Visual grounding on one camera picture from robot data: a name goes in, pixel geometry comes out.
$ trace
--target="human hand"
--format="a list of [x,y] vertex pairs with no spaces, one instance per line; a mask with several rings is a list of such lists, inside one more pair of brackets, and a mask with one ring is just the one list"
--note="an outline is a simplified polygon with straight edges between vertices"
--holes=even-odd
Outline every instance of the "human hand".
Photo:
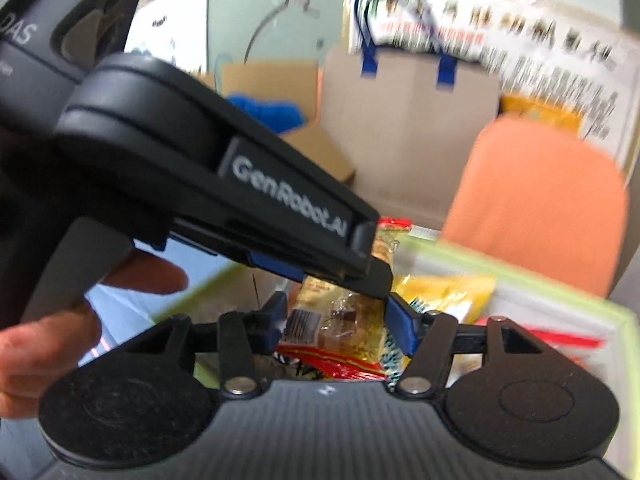
[[[188,279],[173,264],[134,250],[102,284],[172,294],[184,290]],[[35,416],[44,391],[76,368],[82,356],[98,344],[101,334],[100,319],[86,301],[0,332],[0,417]]]

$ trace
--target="silver screw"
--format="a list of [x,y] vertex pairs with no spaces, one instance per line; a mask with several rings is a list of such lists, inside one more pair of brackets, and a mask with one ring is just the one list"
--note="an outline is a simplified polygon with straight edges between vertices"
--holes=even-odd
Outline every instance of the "silver screw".
[[251,377],[234,377],[225,383],[225,390],[234,395],[250,394],[258,387]]
[[424,377],[407,377],[398,383],[398,388],[412,395],[425,394],[431,390],[431,381]]

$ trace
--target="orange chair backrest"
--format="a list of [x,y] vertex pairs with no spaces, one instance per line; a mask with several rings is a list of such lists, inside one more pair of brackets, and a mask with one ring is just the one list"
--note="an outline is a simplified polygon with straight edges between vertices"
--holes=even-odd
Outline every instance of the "orange chair backrest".
[[606,154],[503,116],[478,136],[442,238],[605,297],[627,209],[624,179]]

